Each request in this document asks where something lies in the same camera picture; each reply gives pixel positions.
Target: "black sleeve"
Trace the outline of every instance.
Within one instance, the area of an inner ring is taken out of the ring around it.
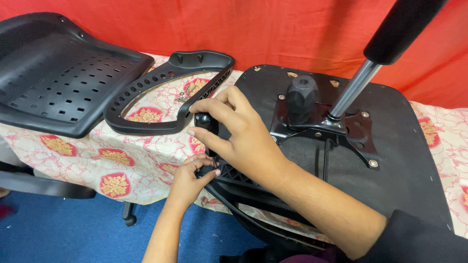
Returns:
[[[369,252],[366,262],[468,262],[468,239],[395,210]]]

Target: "fingernail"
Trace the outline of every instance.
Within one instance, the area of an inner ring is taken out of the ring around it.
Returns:
[[[195,132],[192,131],[191,129],[187,130],[187,134],[189,134],[190,136],[195,136]]]

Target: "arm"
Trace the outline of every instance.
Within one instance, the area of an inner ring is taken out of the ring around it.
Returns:
[[[187,133],[288,203],[350,258],[364,256],[383,232],[386,217],[289,161],[237,87],[194,103],[190,112],[209,112],[232,136],[226,141],[198,127]]]
[[[195,171],[203,165],[213,165],[211,158],[204,153],[196,154],[186,159],[175,171],[169,196],[154,226],[142,263],[177,262],[183,215],[195,202],[201,189],[220,174],[219,170],[214,170],[197,179]]]

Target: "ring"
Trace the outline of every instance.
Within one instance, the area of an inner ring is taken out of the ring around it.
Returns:
[[[197,168],[197,163],[193,159],[190,159],[190,161],[192,161],[195,164],[195,170],[198,169]]]

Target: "caster wheel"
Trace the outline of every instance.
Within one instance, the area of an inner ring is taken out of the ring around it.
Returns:
[[[134,216],[134,215],[132,215],[129,219],[126,219],[126,220],[125,220],[125,224],[126,224],[127,226],[133,226],[133,225],[135,225],[136,223],[137,223],[137,217]]]

